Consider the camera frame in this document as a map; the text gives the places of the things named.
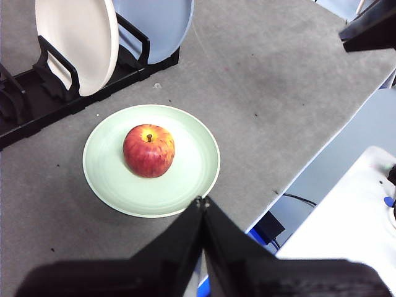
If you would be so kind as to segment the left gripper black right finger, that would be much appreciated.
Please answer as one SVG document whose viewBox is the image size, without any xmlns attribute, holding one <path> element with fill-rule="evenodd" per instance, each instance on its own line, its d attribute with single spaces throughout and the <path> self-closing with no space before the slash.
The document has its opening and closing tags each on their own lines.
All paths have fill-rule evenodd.
<svg viewBox="0 0 396 297">
<path fill-rule="evenodd" d="M 209 276 L 226 296 L 390 296 L 368 265 L 343 259 L 277 259 L 210 198 L 202 199 Z"/>
</svg>

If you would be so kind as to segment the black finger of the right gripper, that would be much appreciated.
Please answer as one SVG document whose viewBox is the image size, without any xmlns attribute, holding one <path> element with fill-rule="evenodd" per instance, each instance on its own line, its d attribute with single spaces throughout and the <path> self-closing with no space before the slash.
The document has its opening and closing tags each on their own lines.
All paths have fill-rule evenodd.
<svg viewBox="0 0 396 297">
<path fill-rule="evenodd" d="M 395 1 L 374 1 L 338 35 L 347 52 L 395 49 Z"/>
</svg>

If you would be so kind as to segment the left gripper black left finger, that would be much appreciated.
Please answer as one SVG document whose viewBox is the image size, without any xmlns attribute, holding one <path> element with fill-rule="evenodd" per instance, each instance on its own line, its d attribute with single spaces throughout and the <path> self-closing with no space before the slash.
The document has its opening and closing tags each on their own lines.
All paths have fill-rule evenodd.
<svg viewBox="0 0 396 297">
<path fill-rule="evenodd" d="M 129 259 L 70 260 L 31 270 L 17 296 L 182 296 L 202 252 L 204 199 Z"/>
</svg>

